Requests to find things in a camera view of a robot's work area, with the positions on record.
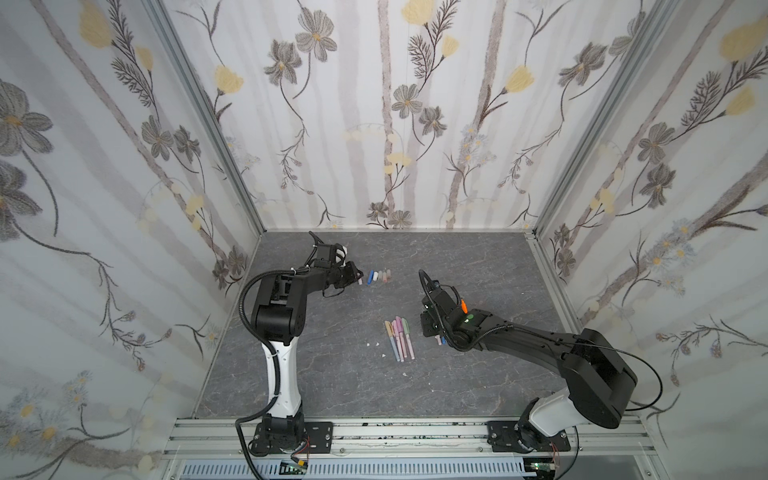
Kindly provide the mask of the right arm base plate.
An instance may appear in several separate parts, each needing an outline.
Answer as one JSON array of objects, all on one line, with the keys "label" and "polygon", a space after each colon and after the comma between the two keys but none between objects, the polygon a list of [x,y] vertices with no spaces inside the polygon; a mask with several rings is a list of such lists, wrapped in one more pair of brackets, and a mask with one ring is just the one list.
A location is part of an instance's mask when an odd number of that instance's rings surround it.
[{"label": "right arm base plate", "polygon": [[519,426],[517,421],[488,421],[487,443],[495,453],[531,454],[555,453],[572,450],[567,434],[562,431],[553,437],[540,434],[528,425]]}]

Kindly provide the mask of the green capped pastel pen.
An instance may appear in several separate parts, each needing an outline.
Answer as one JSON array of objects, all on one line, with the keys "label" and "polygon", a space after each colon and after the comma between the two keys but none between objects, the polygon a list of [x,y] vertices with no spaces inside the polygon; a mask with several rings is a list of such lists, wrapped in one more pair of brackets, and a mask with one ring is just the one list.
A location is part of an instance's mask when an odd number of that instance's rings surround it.
[{"label": "green capped pastel pen", "polygon": [[409,356],[412,360],[415,360],[415,352],[413,349],[413,344],[410,336],[410,326],[407,322],[407,319],[401,317],[401,326],[402,326],[403,334],[405,337],[405,342],[407,345]]}]

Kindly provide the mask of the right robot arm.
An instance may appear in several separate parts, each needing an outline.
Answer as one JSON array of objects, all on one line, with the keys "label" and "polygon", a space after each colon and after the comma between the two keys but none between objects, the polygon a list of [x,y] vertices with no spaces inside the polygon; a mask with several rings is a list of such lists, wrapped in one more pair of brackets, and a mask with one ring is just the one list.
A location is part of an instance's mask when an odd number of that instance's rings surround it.
[{"label": "right robot arm", "polygon": [[619,427],[637,386],[637,376],[605,337],[591,329],[579,334],[544,331],[489,311],[468,309],[456,292],[434,283],[424,289],[423,334],[439,334],[460,352],[510,355],[558,374],[560,391],[531,400],[503,445],[516,453],[542,451],[565,431],[580,425]]}]

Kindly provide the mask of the light pink pastel pen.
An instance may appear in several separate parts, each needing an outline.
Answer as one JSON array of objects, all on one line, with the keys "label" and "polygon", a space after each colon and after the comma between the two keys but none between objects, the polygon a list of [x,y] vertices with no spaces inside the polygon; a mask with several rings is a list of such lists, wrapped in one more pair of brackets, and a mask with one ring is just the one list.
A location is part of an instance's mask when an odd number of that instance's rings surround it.
[{"label": "light pink pastel pen", "polygon": [[392,322],[390,322],[390,325],[391,325],[391,331],[392,331],[392,338],[393,338],[393,342],[394,342],[394,345],[395,345],[395,351],[397,353],[397,359],[398,359],[399,362],[404,362],[405,360],[404,360],[404,356],[403,356],[403,352],[402,352],[402,347],[401,347],[401,344],[400,344],[400,338],[399,338],[399,334],[398,334],[398,328],[397,328],[396,320],[393,320]]}]

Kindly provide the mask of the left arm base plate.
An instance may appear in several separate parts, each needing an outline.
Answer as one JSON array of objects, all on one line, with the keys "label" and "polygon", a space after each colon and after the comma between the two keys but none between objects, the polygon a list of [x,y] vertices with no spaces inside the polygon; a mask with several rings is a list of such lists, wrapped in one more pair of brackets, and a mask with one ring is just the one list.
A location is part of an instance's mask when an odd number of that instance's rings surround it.
[{"label": "left arm base plate", "polygon": [[268,454],[288,454],[298,451],[310,454],[329,454],[333,441],[332,422],[305,422],[295,419],[265,418],[256,427],[248,444],[250,454],[264,457]]}]

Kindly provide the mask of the purple capped pastel pen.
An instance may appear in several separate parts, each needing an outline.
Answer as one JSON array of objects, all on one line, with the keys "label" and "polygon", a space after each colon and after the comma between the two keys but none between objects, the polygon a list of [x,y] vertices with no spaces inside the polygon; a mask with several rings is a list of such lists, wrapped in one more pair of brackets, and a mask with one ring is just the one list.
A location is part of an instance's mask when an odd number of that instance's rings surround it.
[{"label": "purple capped pastel pen", "polygon": [[397,322],[398,334],[399,334],[399,338],[400,338],[400,344],[401,344],[401,347],[402,347],[402,352],[403,352],[404,360],[406,361],[408,359],[408,349],[407,349],[407,346],[405,344],[405,337],[404,337],[402,326],[401,326],[401,318],[399,316],[397,316],[395,318],[395,320]]}]

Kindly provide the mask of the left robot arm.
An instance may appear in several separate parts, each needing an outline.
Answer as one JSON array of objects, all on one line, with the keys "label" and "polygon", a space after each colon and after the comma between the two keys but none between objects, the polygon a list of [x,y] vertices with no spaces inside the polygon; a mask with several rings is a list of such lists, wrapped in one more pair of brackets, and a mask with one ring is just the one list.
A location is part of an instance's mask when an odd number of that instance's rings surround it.
[{"label": "left robot arm", "polygon": [[346,247],[313,238],[303,265],[267,270],[249,280],[238,299],[238,315],[262,345],[267,361],[269,400],[255,417],[261,421],[256,448],[294,450],[306,444],[298,388],[297,345],[307,319],[308,297],[333,288],[337,294],[362,279]]}]

